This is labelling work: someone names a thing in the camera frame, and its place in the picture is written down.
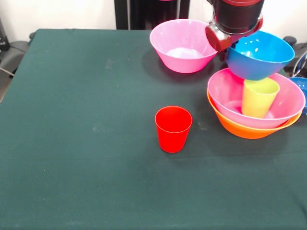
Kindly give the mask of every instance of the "white wall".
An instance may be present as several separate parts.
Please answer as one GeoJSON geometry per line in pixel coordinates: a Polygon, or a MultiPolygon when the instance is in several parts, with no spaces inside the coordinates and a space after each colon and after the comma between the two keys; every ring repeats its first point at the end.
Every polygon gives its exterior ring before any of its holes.
{"type": "MultiPolygon", "coordinates": [[[[206,0],[190,0],[189,18],[209,21],[212,7],[206,0]]],[[[283,38],[294,36],[307,42],[307,0],[265,0],[261,30],[283,38]]]]}
{"type": "Polygon", "coordinates": [[[0,0],[10,42],[38,28],[116,29],[114,0],[0,0]]]}
{"type": "MultiPolygon", "coordinates": [[[[307,42],[306,9],[307,0],[265,0],[262,30],[307,42]]],[[[0,0],[0,17],[10,41],[28,40],[38,28],[116,28],[114,0],[0,0]]],[[[189,18],[210,20],[211,5],[190,0],[189,18]]]]}

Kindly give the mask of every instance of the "blue bowl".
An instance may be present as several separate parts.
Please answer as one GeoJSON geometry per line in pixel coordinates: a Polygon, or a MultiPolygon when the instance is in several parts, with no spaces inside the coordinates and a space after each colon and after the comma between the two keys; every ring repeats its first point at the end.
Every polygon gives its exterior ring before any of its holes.
{"type": "MultiPolygon", "coordinates": [[[[301,88],[301,90],[304,92],[305,98],[307,99],[307,78],[294,77],[289,79],[298,85],[299,88],[301,88]]],[[[303,113],[307,113],[307,100],[303,113]]]]}
{"type": "Polygon", "coordinates": [[[284,40],[257,31],[241,38],[235,49],[229,48],[227,64],[237,76],[257,81],[281,70],[294,56],[293,48],[284,40]]]}

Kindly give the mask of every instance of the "pink bowl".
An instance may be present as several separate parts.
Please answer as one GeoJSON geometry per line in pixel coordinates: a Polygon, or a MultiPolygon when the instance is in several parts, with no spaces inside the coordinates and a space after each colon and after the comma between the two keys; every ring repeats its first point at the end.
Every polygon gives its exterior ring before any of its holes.
{"type": "Polygon", "coordinates": [[[169,69],[179,73],[197,72],[217,53],[205,34],[207,25],[191,19],[170,20],[151,31],[150,43],[169,69]]]}
{"type": "Polygon", "coordinates": [[[306,101],[301,89],[288,78],[278,73],[269,78],[279,84],[280,91],[264,118],[254,118],[241,113],[244,79],[229,69],[212,75],[208,82],[208,91],[218,111],[228,119],[252,128],[276,128],[299,114],[306,101]]]}

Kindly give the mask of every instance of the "orange bowl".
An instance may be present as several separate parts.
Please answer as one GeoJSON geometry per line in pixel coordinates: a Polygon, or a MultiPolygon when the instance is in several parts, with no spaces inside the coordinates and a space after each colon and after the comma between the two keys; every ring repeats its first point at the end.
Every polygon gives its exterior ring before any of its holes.
{"type": "Polygon", "coordinates": [[[288,121],[286,121],[284,124],[277,128],[271,128],[271,129],[258,129],[258,128],[250,128],[247,126],[240,125],[236,122],[233,122],[232,120],[228,119],[224,115],[222,115],[215,107],[215,104],[209,95],[209,92],[207,91],[207,97],[210,102],[210,105],[214,109],[218,119],[220,120],[222,126],[233,135],[236,135],[240,138],[246,138],[246,139],[259,139],[264,138],[272,133],[277,132],[278,130],[281,130],[283,128],[287,128],[290,125],[294,124],[301,116],[302,111],[291,117],[288,121]]]}

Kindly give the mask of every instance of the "table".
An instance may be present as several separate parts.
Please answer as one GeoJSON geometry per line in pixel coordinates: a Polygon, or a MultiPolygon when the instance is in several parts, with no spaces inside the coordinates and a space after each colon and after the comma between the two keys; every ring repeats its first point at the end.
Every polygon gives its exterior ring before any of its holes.
{"type": "Polygon", "coordinates": [[[168,70],[149,31],[38,30],[1,104],[2,229],[302,230],[306,116],[259,140],[220,125],[206,99],[218,58],[168,70]],[[154,115],[187,108],[183,151],[154,115]]]}

